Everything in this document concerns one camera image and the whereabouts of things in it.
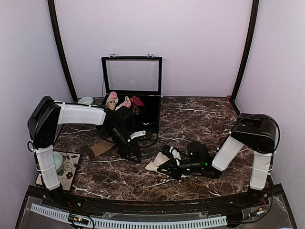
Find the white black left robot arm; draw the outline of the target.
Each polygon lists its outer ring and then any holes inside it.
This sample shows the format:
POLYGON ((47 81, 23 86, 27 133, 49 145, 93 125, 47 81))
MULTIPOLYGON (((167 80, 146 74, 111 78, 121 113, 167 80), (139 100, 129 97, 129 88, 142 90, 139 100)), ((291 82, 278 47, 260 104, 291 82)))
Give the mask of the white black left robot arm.
POLYGON ((138 142, 131 137, 125 122, 132 112, 123 106, 116 111, 106 106, 83 105, 58 102, 49 96, 41 99, 28 120, 32 150, 38 164, 43 185, 51 191, 49 201, 57 208, 67 204, 67 197, 59 190, 60 181, 55 168, 53 146, 58 125, 89 124, 104 129, 118 146, 118 153, 124 159, 141 162, 138 142))

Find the cream brown block sock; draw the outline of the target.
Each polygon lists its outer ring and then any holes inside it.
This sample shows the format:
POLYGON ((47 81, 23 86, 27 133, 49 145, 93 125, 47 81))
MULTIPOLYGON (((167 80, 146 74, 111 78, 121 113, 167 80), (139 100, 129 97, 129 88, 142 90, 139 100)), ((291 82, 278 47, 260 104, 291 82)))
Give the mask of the cream brown block sock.
POLYGON ((157 169, 159 168, 159 166, 164 164, 168 160, 169 160, 169 158, 166 155, 164 155, 162 152, 159 152, 157 154, 155 160, 153 162, 150 162, 145 167, 145 170, 158 173, 157 169))

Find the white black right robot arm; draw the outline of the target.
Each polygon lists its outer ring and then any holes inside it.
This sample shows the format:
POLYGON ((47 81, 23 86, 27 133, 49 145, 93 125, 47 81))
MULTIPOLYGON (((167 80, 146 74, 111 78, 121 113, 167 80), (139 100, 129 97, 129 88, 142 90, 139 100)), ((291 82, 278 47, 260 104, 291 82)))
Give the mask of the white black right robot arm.
POLYGON ((180 158, 180 151, 175 147, 164 145, 162 154, 168 160, 157 167, 157 171, 180 179, 182 176, 203 176, 211 179, 219 178, 240 150, 246 146, 254 151, 250 191, 243 197, 243 203, 253 207, 262 198, 267 177, 272 170, 273 156, 280 141, 278 123, 265 114, 241 113, 227 138, 217 148, 212 157, 207 147, 198 142, 187 146, 186 159, 180 158))

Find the tan ribbed sock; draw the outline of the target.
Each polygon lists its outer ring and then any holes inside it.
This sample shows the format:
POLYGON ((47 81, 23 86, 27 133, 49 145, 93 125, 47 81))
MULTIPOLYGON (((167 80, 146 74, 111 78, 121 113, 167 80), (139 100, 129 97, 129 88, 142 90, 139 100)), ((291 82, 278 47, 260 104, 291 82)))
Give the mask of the tan ribbed sock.
POLYGON ((87 152, 87 154, 89 155, 90 158, 94 158, 94 157, 98 157, 98 156, 106 153, 114 146, 115 146, 114 143, 110 143, 105 140, 102 140, 93 146, 87 146, 85 148, 85 151, 87 152))

